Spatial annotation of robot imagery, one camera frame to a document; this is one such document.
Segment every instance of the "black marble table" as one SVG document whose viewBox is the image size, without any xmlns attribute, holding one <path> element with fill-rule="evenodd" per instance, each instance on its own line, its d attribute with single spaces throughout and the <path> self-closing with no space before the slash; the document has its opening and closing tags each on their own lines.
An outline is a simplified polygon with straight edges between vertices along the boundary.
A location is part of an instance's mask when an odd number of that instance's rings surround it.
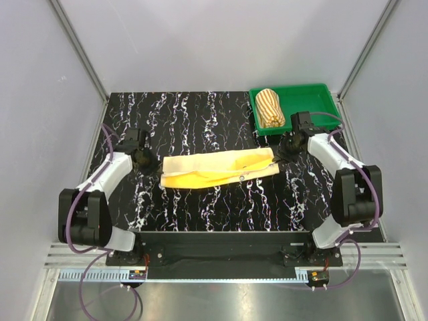
<svg viewBox="0 0 428 321">
<path fill-rule="evenodd" d="M 121 138 L 128 128 L 147 129 L 159 160 L 261 146 L 275 152 L 279 142 L 278 136 L 257 135 L 247 92 L 115 93 L 104 123 Z M 107 152 L 100 134 L 90 173 Z M 110 197 L 113 223 L 139 231 L 311 230 L 330 213 L 332 177 L 306 154 L 280 174 L 242 183 L 201 190 L 159 183 L 156 175 L 130 173 Z"/>
</svg>

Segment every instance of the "garment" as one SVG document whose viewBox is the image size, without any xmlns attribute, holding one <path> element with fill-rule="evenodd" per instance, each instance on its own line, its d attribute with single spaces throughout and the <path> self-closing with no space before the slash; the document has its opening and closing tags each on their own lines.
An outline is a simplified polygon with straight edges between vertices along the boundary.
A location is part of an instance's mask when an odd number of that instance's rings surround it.
<svg viewBox="0 0 428 321">
<path fill-rule="evenodd" d="M 162 187 L 202 189 L 278 174 L 271 148 L 164 157 Z"/>
<path fill-rule="evenodd" d="M 255 107 L 262 128 L 285 125 L 286 119 L 280 106 L 280 97 L 272 89 L 263 89 L 255 96 Z"/>
</svg>

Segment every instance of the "gray floor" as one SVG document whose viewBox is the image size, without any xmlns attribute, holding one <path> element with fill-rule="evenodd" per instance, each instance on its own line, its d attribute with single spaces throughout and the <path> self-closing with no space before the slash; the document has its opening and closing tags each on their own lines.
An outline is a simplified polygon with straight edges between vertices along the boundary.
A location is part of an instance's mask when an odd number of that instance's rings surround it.
<svg viewBox="0 0 428 321">
<path fill-rule="evenodd" d="M 331 273 L 331 284 L 344 271 Z M 112 284 L 84 284 L 85 302 Z M 140 320 L 404 320 L 391 275 L 360 271 L 354 281 L 327 292 L 297 291 L 279 284 L 143 284 Z M 134 304 L 132 294 L 114 290 L 88 307 L 99 320 L 123 320 Z M 137 320 L 139 310 L 132 320 Z M 87 320 L 79 309 L 78 283 L 59 282 L 48 320 Z"/>
</svg>

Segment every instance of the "yellow and white striped towel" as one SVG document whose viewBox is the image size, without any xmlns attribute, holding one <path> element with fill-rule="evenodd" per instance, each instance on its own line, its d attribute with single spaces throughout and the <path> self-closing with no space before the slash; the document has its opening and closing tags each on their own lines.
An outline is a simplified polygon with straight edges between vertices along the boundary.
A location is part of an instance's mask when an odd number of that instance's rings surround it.
<svg viewBox="0 0 428 321">
<path fill-rule="evenodd" d="M 263 89 L 255 96 L 255 107 L 261 127 L 281 127 L 286 124 L 280 97 L 272 89 Z"/>
</svg>

